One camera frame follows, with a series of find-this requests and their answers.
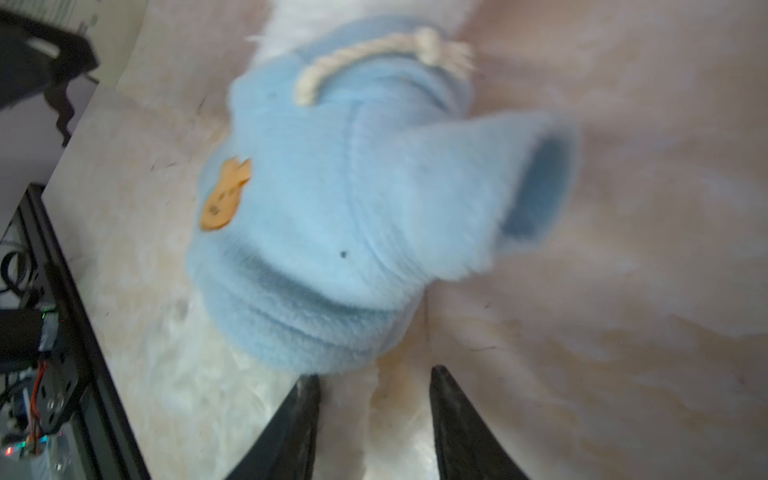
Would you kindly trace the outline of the light blue bear hoodie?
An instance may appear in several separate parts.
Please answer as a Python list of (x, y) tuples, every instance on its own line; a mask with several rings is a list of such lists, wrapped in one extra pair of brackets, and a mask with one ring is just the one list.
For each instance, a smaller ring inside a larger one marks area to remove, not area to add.
[(539, 243), (570, 192), (575, 128), (471, 117), (472, 51), (423, 20), (340, 26), (236, 78), (200, 175), (189, 275), (215, 325), (274, 368), (359, 368), (424, 290)]

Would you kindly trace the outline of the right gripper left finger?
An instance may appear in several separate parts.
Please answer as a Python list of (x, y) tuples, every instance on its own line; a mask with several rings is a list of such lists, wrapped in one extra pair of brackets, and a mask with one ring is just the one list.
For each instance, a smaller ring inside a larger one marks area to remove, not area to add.
[(227, 480), (313, 477), (321, 402), (317, 375), (301, 376)]

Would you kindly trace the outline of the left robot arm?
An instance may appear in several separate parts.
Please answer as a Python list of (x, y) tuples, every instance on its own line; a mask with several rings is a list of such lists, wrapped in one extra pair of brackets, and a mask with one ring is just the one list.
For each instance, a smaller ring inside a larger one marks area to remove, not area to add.
[(86, 37), (1, 10), (1, 108), (41, 95), (58, 114), (63, 146), (72, 138), (69, 123), (75, 115), (67, 88), (98, 66)]

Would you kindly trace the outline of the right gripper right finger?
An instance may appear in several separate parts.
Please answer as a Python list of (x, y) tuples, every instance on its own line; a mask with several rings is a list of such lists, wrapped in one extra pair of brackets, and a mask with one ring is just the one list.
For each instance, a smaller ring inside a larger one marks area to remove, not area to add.
[(528, 480), (443, 365), (431, 370), (429, 399), (441, 480)]

